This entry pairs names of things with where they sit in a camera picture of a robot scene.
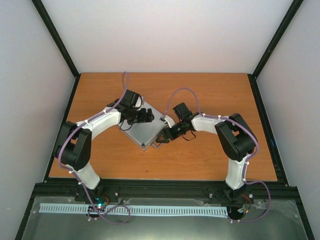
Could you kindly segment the aluminium poker case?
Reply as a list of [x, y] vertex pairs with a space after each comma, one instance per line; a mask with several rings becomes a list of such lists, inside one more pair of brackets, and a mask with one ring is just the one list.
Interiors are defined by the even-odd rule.
[[125, 120], [123, 123], [119, 123], [118, 127], [142, 151], [146, 151], [154, 143], [160, 131], [166, 127], [166, 123], [161, 120], [162, 113], [146, 101], [142, 104], [141, 109], [151, 109], [154, 120], [146, 123], [134, 123], [132, 126]]

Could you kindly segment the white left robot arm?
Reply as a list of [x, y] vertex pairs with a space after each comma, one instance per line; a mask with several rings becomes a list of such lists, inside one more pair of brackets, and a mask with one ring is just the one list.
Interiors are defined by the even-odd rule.
[[120, 100], [112, 102], [90, 118], [65, 122], [54, 147], [54, 157], [60, 168], [74, 175], [78, 184], [87, 189], [86, 195], [92, 201], [99, 201], [103, 198], [104, 188], [99, 185], [101, 178], [90, 163], [93, 139], [123, 122], [132, 126], [151, 123], [154, 119], [152, 109], [142, 107], [140, 97], [137, 104]]

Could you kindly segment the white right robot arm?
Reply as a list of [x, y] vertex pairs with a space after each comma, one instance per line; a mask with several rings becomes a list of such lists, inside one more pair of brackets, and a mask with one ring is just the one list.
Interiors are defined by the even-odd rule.
[[238, 191], [246, 184], [249, 160], [255, 156], [260, 146], [256, 136], [242, 116], [234, 113], [230, 116], [214, 116], [205, 113], [185, 113], [179, 115], [174, 123], [168, 116], [161, 120], [167, 127], [159, 132], [155, 142], [168, 144], [187, 132], [207, 132], [218, 136], [222, 149], [228, 157], [228, 170], [225, 183], [229, 190]]

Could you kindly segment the green lit circuit board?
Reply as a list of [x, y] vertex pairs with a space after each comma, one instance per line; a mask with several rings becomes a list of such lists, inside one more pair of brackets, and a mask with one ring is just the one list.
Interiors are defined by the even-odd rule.
[[96, 203], [98, 210], [105, 210], [110, 204], [110, 196], [108, 193], [91, 193], [92, 200]]

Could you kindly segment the metal front plate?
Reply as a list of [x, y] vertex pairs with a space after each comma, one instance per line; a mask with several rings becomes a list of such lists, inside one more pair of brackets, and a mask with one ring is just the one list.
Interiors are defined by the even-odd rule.
[[[35, 199], [22, 234], [24, 240], [306, 240], [296, 203], [256, 200], [247, 218], [254, 222], [230, 221], [208, 216], [127, 216], [40, 213], [40, 204], [85, 204], [69, 197]], [[138, 199], [128, 206], [219, 207], [187, 199]]]

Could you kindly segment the left black side rail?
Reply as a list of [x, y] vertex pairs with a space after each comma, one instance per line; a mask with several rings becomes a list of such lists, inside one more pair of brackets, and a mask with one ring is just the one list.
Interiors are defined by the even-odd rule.
[[73, 84], [73, 87], [72, 87], [72, 90], [71, 90], [71, 93], [70, 93], [70, 96], [69, 96], [69, 99], [68, 99], [68, 102], [67, 102], [67, 105], [66, 105], [66, 109], [65, 109], [64, 114], [63, 114], [63, 118], [62, 118], [59, 130], [58, 130], [58, 134], [57, 134], [57, 137], [56, 137], [56, 140], [55, 140], [52, 152], [51, 152], [51, 156], [50, 156], [48, 165], [47, 165], [47, 168], [46, 168], [46, 171], [45, 171], [45, 175], [44, 175], [44, 178], [43, 178], [43, 183], [46, 183], [48, 178], [49, 178], [49, 174], [50, 174], [50, 171], [51, 171], [51, 168], [52, 168], [52, 165], [54, 163], [55, 156], [56, 156], [55, 155], [56, 143], [58, 141], [58, 137], [60, 135], [61, 128], [62, 128], [63, 124], [67, 121], [67, 117], [69, 115], [70, 108], [71, 108], [71, 105], [72, 105], [72, 102], [73, 102], [73, 99], [74, 99], [74, 96], [75, 96], [75, 93], [76, 93], [76, 90], [77, 90], [81, 75], [82, 74], [80, 73], [79, 75], [77, 75], [75, 77], [75, 81], [74, 81], [74, 84]]

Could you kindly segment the black side rail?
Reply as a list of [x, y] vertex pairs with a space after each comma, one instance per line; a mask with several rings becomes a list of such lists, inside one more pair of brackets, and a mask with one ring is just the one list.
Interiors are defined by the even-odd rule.
[[259, 118], [261, 121], [262, 129], [263, 129], [266, 143], [268, 146], [268, 151], [270, 153], [271, 160], [273, 163], [273, 168], [276, 173], [277, 182], [284, 184], [285, 186], [288, 186], [289, 182], [284, 170], [284, 166], [280, 157], [280, 153], [278, 151], [278, 147], [274, 138], [274, 134], [270, 125], [269, 118], [267, 116], [267, 112], [265, 109], [265, 105], [264, 105], [257, 81], [252, 74], [247, 74], [247, 76], [248, 76], [251, 91], [254, 97], [254, 101], [256, 104], [256, 108], [259, 114]]
[[73, 99], [74, 99], [74, 96], [75, 96], [75, 93], [76, 93], [76, 90], [77, 90], [81, 75], [82, 74], [80, 73], [79, 75], [77, 75], [75, 77], [75, 81], [74, 81], [74, 84], [73, 84], [73, 87], [72, 87], [72, 90], [71, 90], [71, 93], [70, 93], [70, 96], [69, 96], [69, 99], [68, 99], [68, 102], [67, 102], [67, 105], [66, 105], [66, 109], [65, 109], [64, 114], [63, 114], [63, 118], [62, 118], [59, 130], [58, 130], [58, 134], [57, 134], [57, 137], [56, 137], [56, 140], [55, 140], [52, 152], [51, 152], [51, 156], [50, 156], [48, 165], [47, 165], [47, 168], [46, 168], [46, 171], [45, 171], [45, 175], [44, 175], [44, 178], [43, 178], [43, 183], [46, 183], [48, 178], [49, 178], [49, 174], [50, 174], [50, 171], [51, 171], [51, 168], [52, 168], [52, 165], [54, 163], [55, 156], [56, 156], [55, 155], [56, 143], [58, 141], [58, 137], [60, 135], [61, 128], [62, 128], [63, 124], [67, 121], [67, 117], [69, 115], [70, 108], [71, 108], [71, 105], [72, 105], [72, 102], [73, 102]]

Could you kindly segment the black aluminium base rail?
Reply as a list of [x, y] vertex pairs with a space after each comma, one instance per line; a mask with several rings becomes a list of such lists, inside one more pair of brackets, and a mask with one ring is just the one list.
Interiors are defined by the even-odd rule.
[[223, 181], [182, 181], [182, 180], [124, 180], [102, 179], [97, 188], [89, 194], [94, 202], [109, 199], [112, 203], [131, 198], [143, 199], [195, 199], [222, 206], [239, 205], [252, 195], [258, 200], [302, 200], [296, 187], [283, 182], [266, 182], [246, 185], [232, 192]]

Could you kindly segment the right black side rail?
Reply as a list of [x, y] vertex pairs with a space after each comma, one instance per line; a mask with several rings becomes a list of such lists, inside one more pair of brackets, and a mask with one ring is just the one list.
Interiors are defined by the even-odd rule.
[[269, 118], [267, 116], [267, 112], [265, 109], [265, 105], [264, 105], [257, 81], [252, 74], [247, 74], [247, 76], [248, 76], [251, 91], [254, 97], [254, 101], [256, 104], [256, 108], [259, 114], [259, 118], [261, 121], [262, 129], [263, 129], [266, 143], [268, 146], [268, 151], [270, 153], [271, 160], [273, 163], [273, 168], [276, 173], [277, 182], [284, 184], [285, 186], [288, 186], [289, 182], [284, 170], [284, 166], [280, 157], [280, 153], [278, 151], [278, 147], [274, 138], [274, 134], [270, 125]]

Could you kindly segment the left black frame post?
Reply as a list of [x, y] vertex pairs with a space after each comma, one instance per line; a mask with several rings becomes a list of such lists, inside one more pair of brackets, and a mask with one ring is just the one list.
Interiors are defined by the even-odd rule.
[[80, 76], [79, 71], [77, 70], [59, 32], [57, 31], [45, 5], [41, 0], [31, 0], [33, 3], [36, 11], [38, 12], [42, 22], [44, 23], [45, 27], [47, 28], [52, 40], [56, 44], [58, 50], [60, 51], [60, 54], [62, 55], [65, 63], [67, 64], [70, 72], [75, 78], [78, 78]]

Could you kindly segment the black frame post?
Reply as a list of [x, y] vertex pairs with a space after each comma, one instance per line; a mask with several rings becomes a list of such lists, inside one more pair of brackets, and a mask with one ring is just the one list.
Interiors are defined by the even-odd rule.
[[45, 5], [41, 0], [31, 0], [33, 3], [36, 11], [38, 12], [42, 22], [44, 23], [45, 27], [47, 28], [52, 40], [56, 44], [58, 50], [60, 51], [60, 54], [62, 55], [65, 63], [67, 64], [70, 72], [75, 78], [78, 78], [80, 76], [79, 71], [77, 70], [59, 32], [57, 31]]
[[273, 37], [271, 38], [269, 44], [267, 45], [267, 48], [265, 49], [262, 57], [260, 58], [257, 66], [255, 67], [252, 73], [252, 77], [255, 81], [258, 79], [260, 73], [264, 69], [265, 65], [267, 64], [272, 53], [276, 49], [278, 43], [282, 39], [284, 33], [286, 32], [290, 23], [294, 19], [296, 13], [298, 12], [303, 2], [304, 0], [293, 0], [292, 3], [290, 4], [288, 10], [286, 11], [284, 17], [282, 18], [279, 26], [277, 27]]

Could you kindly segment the right black frame post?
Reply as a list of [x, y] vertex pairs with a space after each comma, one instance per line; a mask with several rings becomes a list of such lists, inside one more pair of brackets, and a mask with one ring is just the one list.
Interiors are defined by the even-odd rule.
[[269, 44], [267, 45], [267, 48], [265, 49], [262, 57], [260, 58], [257, 66], [255, 67], [252, 73], [252, 77], [255, 81], [258, 79], [260, 73], [264, 69], [265, 65], [267, 64], [272, 53], [276, 49], [278, 43], [282, 39], [284, 33], [286, 32], [290, 23], [294, 19], [296, 13], [298, 12], [303, 2], [304, 0], [293, 0], [292, 3], [290, 4], [288, 10], [286, 11], [284, 17], [282, 18], [279, 26], [277, 27], [273, 37], [271, 38]]

